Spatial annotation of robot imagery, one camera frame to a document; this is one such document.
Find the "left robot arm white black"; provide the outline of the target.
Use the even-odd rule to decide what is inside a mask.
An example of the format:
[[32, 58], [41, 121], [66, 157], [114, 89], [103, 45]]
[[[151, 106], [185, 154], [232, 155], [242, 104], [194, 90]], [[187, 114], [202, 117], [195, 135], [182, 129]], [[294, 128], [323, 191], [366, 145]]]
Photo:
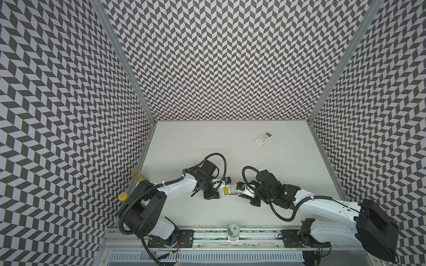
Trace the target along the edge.
[[200, 163], [183, 169], [181, 177], [172, 181], [139, 182], [134, 191], [119, 199], [123, 205], [118, 212], [118, 228], [122, 235], [135, 235], [139, 239], [157, 238], [166, 247], [173, 247], [180, 238], [179, 227], [170, 219], [161, 217], [164, 205], [179, 196], [203, 193], [205, 200], [218, 200], [231, 184], [226, 176], [227, 162], [224, 155], [212, 153]]

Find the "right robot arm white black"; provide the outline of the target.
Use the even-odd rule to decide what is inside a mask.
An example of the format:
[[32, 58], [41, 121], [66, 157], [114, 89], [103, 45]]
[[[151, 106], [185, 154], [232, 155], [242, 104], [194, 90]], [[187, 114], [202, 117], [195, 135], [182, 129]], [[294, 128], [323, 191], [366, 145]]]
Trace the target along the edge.
[[309, 216], [302, 220], [298, 237], [305, 247], [322, 248], [328, 244], [362, 247], [374, 257], [399, 263], [397, 244], [399, 226], [377, 202], [337, 200], [316, 195], [299, 186], [282, 184], [268, 170], [245, 166], [239, 192], [251, 205], [268, 205], [283, 222], [292, 222], [300, 212]]

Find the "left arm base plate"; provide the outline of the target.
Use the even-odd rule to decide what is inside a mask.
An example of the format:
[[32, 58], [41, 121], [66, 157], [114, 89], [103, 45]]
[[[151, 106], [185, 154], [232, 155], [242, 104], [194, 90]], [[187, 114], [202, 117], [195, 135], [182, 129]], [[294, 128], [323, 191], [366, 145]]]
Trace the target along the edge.
[[162, 239], [158, 236], [150, 236], [149, 248], [191, 248], [193, 246], [194, 230], [176, 229], [169, 238]]

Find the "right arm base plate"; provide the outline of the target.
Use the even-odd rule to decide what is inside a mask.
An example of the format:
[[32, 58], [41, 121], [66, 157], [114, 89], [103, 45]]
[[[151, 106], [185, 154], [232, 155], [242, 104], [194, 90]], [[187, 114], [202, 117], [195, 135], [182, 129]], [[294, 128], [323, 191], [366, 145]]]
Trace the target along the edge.
[[302, 232], [299, 234], [298, 229], [283, 229], [280, 233], [284, 246], [286, 248], [329, 248], [329, 242], [318, 242], [310, 233]]

